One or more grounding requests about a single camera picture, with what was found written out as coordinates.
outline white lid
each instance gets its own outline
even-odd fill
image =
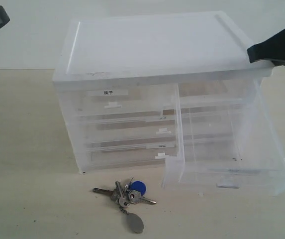
[[[53,81],[77,90],[269,75],[272,63],[249,63],[251,45],[220,11],[74,20]]]

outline oval metal key tag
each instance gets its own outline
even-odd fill
[[[143,221],[137,214],[128,213],[126,219],[128,226],[131,230],[133,230],[135,233],[143,232],[144,229]]]

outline white wall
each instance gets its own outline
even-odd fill
[[[223,10],[256,43],[285,28],[285,0],[0,0],[0,69],[55,68],[69,20]]]

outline clear plastic storage box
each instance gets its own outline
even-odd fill
[[[251,45],[219,11],[73,21],[53,81],[80,172],[165,163],[165,188],[285,190],[273,65]]]

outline beige table surface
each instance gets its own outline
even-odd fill
[[[0,239],[285,239],[285,192],[277,197],[167,191],[163,167],[78,174],[52,70],[0,70]],[[263,82],[285,149],[285,68]],[[155,206],[131,206],[135,235],[110,199],[90,192],[134,176]]]

